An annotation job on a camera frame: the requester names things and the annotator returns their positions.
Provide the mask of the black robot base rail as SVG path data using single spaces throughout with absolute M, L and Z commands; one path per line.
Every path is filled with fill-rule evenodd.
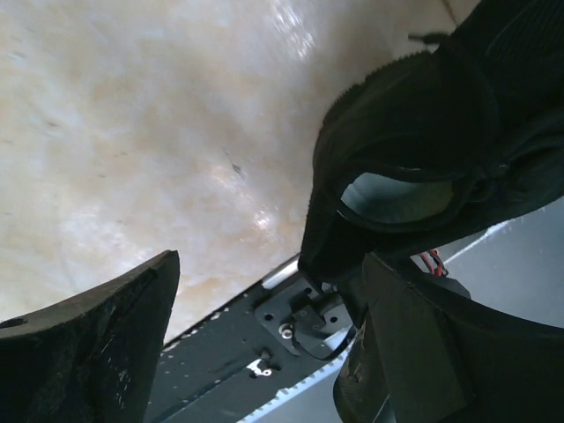
M 166 342 L 145 421 L 250 420 L 281 391 L 339 365 L 365 307 L 359 271 L 332 286 L 292 257 Z

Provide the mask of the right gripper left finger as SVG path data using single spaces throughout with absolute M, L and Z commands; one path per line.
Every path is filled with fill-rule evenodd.
M 3 422 L 141 422 L 180 278 L 175 251 L 1 324 Z

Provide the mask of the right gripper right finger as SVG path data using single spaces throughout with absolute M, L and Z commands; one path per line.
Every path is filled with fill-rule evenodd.
M 562 421 L 562 329 L 375 255 L 363 282 L 367 313 L 333 388 L 344 422 Z

